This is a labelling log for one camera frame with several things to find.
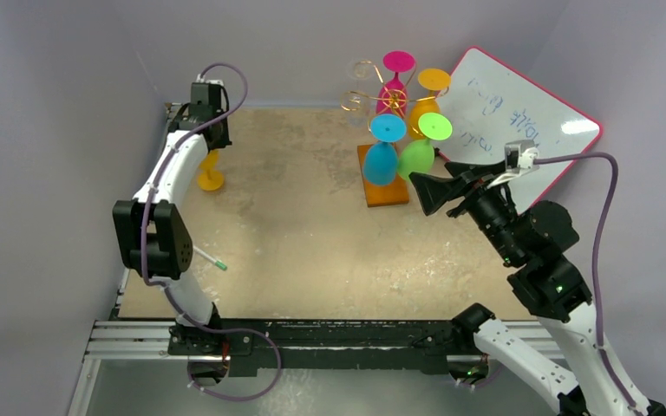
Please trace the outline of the green plastic wine glass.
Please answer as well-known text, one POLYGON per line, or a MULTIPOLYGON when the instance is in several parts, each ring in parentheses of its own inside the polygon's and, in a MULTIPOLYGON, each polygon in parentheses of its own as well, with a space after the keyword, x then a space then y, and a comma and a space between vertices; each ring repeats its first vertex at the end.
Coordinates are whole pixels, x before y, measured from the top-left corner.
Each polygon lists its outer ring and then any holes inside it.
POLYGON ((453 134, 450 120, 442 114, 429 112, 420 116, 416 130, 423 139, 409 143, 398 160, 398 175, 409 181, 411 173, 429 173, 434 165, 435 149, 432 141, 448 140, 453 134))

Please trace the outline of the blue plastic wine glass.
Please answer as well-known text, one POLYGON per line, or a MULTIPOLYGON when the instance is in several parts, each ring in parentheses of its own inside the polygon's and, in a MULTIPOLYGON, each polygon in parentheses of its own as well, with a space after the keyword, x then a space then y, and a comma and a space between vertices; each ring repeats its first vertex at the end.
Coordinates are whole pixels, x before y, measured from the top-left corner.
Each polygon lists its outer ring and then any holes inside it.
POLYGON ((380 114, 371 120, 369 130, 376 143, 365 153, 363 177, 373 185, 389 185, 395 179, 398 164, 395 143, 405 136, 407 126, 399 116, 380 114))

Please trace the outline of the orange plastic wine glass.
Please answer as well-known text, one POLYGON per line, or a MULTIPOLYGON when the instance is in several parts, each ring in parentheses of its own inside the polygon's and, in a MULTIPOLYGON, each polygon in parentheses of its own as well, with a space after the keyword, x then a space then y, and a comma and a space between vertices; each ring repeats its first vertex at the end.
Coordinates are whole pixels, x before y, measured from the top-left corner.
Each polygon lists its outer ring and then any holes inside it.
POLYGON ((441 92, 447 92, 451 84, 451 75, 439 68, 425 68, 417 75, 417 81, 427 94, 414 101, 408 115, 408 136, 413 140, 422 140, 425 136, 420 132, 418 122, 425 113, 439 113, 436 101, 441 92))

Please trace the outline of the pink plastic wine glass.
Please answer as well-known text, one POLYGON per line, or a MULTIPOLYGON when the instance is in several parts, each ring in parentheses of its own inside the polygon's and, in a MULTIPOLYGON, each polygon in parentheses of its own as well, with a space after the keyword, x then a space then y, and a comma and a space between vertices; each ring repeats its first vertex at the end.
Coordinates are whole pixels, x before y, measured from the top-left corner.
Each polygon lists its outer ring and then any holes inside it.
POLYGON ((409 52, 393 50, 382 58, 382 64, 393 76, 382 83, 382 88, 377 96, 375 114, 394 114, 404 118, 408 106, 408 81, 403 82, 400 74, 410 72, 410 75, 413 75, 416 60, 409 52))

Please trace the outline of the clear wine glass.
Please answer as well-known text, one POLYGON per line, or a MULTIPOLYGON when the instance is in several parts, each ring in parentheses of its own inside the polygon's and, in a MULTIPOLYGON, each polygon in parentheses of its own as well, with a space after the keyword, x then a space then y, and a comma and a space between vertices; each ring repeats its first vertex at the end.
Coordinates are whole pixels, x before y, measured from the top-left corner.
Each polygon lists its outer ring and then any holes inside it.
POLYGON ((355 85, 343 94, 340 106, 353 127, 364 127, 368 122, 372 105, 370 96, 361 88, 361 83, 374 74, 374 63, 370 60, 352 62, 347 66, 345 73, 355 85))

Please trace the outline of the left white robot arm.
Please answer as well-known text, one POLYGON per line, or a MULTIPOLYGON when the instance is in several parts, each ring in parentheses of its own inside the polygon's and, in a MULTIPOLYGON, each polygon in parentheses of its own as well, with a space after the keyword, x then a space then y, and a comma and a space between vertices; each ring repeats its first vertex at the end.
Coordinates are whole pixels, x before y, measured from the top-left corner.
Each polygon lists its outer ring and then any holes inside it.
POLYGON ((222 81, 194 82, 189 102, 167 121, 165 145, 145 184, 112 210, 122 262, 164 294, 176 322, 193 328, 190 342, 202 354, 221 349, 224 330, 216 305, 190 271, 193 241, 180 204, 201 162, 229 145, 228 112, 222 81))

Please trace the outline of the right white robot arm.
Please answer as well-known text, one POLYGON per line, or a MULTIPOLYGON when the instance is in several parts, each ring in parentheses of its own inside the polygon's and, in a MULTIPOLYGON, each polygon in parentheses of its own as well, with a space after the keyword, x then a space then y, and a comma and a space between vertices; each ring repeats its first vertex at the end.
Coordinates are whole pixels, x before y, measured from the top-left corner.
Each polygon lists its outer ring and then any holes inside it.
POLYGON ((666 406, 641 393, 624 370, 599 324, 597 291, 590 290, 565 252, 578 241, 571 216, 552 201, 517 212, 499 164, 449 162, 448 176, 413 172, 409 179, 431 215, 457 200, 451 218, 469 215, 513 268, 513 294, 548 331, 565 359, 550 360, 495 314, 475 303, 453 319, 452 340, 507 367, 558 415, 664 415, 666 406))

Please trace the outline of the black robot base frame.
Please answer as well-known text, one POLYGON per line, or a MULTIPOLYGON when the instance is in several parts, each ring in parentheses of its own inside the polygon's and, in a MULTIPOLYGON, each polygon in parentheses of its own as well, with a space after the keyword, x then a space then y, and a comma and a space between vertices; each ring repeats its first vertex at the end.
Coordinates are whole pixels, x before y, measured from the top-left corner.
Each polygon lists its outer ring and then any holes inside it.
POLYGON ((97 322, 87 354, 178 360, 232 377, 261 369, 414 370, 480 380, 493 367, 560 376, 560 353, 536 322, 500 322, 474 305, 451 320, 228 318, 97 322))

